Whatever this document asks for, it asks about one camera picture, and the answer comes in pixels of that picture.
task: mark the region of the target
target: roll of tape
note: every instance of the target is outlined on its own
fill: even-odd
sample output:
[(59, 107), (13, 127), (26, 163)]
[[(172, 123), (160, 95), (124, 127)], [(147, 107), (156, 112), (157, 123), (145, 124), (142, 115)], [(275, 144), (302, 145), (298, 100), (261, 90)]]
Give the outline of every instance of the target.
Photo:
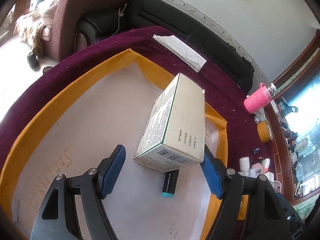
[(263, 143), (266, 143), (266, 142), (273, 139), (273, 133), (272, 133), (271, 126), (270, 126), (270, 123), (268, 122), (268, 120), (265, 120), (265, 121), (258, 123), (257, 129), (258, 129), (258, 134), (259, 134), (260, 140)]

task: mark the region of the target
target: white paper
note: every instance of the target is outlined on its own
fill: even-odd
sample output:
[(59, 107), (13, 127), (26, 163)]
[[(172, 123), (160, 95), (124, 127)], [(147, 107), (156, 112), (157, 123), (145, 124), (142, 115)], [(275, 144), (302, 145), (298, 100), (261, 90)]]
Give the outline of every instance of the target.
[(277, 107), (275, 101), (272, 100), (272, 101), (270, 101), (270, 103), (271, 103), (272, 108), (273, 108), (273, 110), (275, 111), (275, 113), (279, 112), (278, 107)]
[[(180, 169), (174, 197), (163, 198), (164, 174), (133, 162), (161, 92), (133, 64), (102, 78), (60, 117), (27, 162), (12, 201), (14, 224), (26, 237), (56, 174), (81, 175), (123, 144), (126, 161), (103, 200), (117, 237), (199, 240), (210, 198), (200, 165)], [(80, 196), (76, 206), (82, 236), (90, 240)]]
[(204, 63), (207, 61), (201, 57), (199, 53), (190, 48), (187, 44), (179, 40), (176, 36), (157, 36), (153, 35), (153, 38), (172, 51), (175, 55), (181, 58), (197, 73), (200, 71)]
[(205, 119), (204, 144), (207, 145), (207, 147), (213, 153), (214, 156), (215, 156), (215, 153), (217, 152), (218, 141), (219, 141), (219, 132), (216, 129), (214, 123)]

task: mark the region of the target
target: wall trim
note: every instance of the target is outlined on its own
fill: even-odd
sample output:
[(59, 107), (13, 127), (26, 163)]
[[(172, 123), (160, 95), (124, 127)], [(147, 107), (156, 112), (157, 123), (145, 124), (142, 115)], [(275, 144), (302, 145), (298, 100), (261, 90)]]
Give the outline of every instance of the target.
[(198, 9), (194, 8), (188, 3), (183, 2), (182, 0), (162, 0), (171, 6), (183, 11), (184, 13), (188, 14), (189, 16), (196, 19), (198, 22), (206, 26), (220, 38), (222, 38), (226, 43), (229, 43), (232, 47), (236, 48), (236, 52), (241, 56), (248, 60), (253, 68), (254, 68), (254, 78), (253, 78), (253, 86), (252, 91), (255, 91), (259, 88), (259, 84), (261, 82), (268, 84), (269, 80), (263, 73), (263, 71), (258, 67), (257, 63), (254, 59), (247, 53), (247, 51), (219, 24), (217, 24), (214, 20), (210, 17), (205, 15), (204, 13), (200, 12)]

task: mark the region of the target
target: blue gripper pad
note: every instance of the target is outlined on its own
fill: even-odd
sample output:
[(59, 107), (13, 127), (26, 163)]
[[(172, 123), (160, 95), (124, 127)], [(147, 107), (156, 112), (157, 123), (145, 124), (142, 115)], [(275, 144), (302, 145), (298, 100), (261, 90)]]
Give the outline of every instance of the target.
[(226, 188), (226, 168), (221, 160), (213, 157), (206, 145), (204, 146), (204, 161), (200, 163), (200, 166), (211, 193), (216, 195), (218, 199), (222, 199)]
[(113, 153), (107, 158), (100, 169), (98, 183), (101, 185), (100, 195), (105, 199), (112, 193), (126, 157), (125, 147), (118, 144)]

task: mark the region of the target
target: pink container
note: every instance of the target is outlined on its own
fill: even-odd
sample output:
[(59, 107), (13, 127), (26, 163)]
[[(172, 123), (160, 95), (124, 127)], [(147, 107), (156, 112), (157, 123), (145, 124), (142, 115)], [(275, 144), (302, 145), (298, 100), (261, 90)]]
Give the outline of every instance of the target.
[(272, 101), (272, 95), (267, 87), (261, 83), (260, 88), (244, 100), (244, 107), (250, 114), (253, 114), (260, 108), (269, 104), (270, 101)]

